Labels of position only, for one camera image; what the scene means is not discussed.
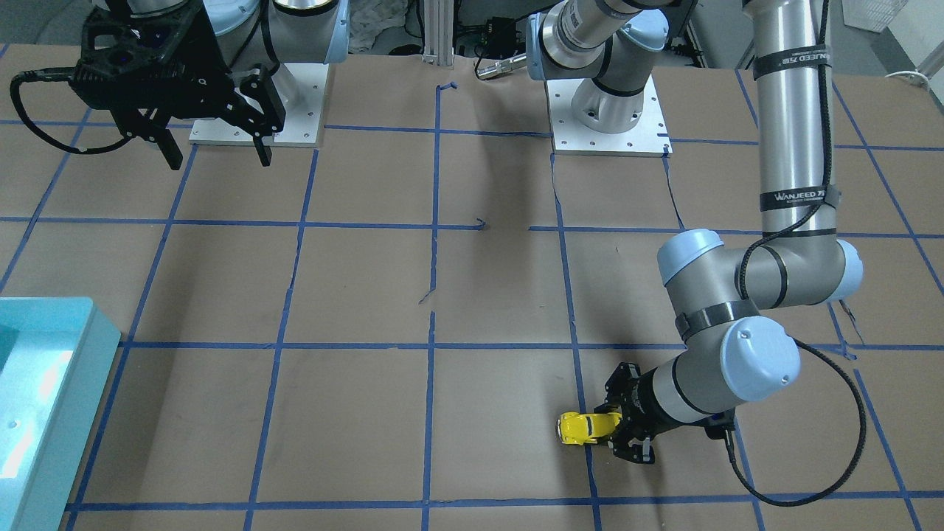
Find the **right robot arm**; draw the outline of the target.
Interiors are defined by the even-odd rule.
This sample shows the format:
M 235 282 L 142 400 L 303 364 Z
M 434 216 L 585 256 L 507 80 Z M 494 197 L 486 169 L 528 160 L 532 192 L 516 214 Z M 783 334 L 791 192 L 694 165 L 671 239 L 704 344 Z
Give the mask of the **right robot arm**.
M 349 26 L 347 1 L 95 1 L 68 84 L 175 170 L 173 119 L 193 121 L 191 142 L 253 147 L 269 165 L 274 147 L 317 144 Z

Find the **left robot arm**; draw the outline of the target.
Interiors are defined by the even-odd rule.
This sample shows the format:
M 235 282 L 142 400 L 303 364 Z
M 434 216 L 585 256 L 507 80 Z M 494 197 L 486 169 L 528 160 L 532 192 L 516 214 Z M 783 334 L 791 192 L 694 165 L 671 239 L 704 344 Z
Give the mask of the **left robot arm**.
M 528 75 L 545 91 L 552 138 L 552 220 L 570 336 L 587 354 L 643 343 L 672 352 L 622 361 L 586 403 L 558 420 L 561 443 L 599 446 L 636 464 L 676 429 L 732 440 L 735 411 L 788 389 L 810 347 L 775 311 L 853 295 L 858 251 L 837 235 L 832 54 L 822 1 L 742 1 L 760 53 L 735 82 L 752 104 L 736 118 L 755 138 L 688 145 L 658 125 L 680 88 L 658 70 L 664 1 L 560 1 L 526 24 Z

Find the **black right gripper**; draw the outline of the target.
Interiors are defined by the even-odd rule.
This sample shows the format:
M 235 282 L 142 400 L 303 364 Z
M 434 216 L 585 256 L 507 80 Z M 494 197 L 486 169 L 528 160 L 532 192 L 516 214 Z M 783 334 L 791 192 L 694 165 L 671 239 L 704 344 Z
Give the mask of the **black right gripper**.
M 169 121 L 218 118 L 251 137 L 262 166 L 272 164 L 264 139 L 283 131 L 285 107 L 264 65 L 232 74 L 203 9 L 94 9 L 84 21 L 75 94 L 111 112 L 125 138 L 152 142 L 169 168 L 183 162 Z

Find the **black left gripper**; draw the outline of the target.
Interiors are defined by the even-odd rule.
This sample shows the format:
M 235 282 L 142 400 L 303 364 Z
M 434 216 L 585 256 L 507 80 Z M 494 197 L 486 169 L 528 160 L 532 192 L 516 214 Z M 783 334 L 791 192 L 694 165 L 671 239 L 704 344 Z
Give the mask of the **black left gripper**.
M 656 399 L 655 373 L 652 369 L 642 375 L 636 364 L 621 362 L 605 383 L 605 400 L 594 407 L 594 413 L 618 412 L 622 416 L 617 430 L 603 440 L 615 457 L 634 464 L 654 464 L 652 440 L 658 434 L 680 426 L 698 426 L 708 438 L 722 440 L 726 431 L 734 428 L 735 408 L 715 414 L 696 412 L 695 419 L 688 421 L 672 417 Z

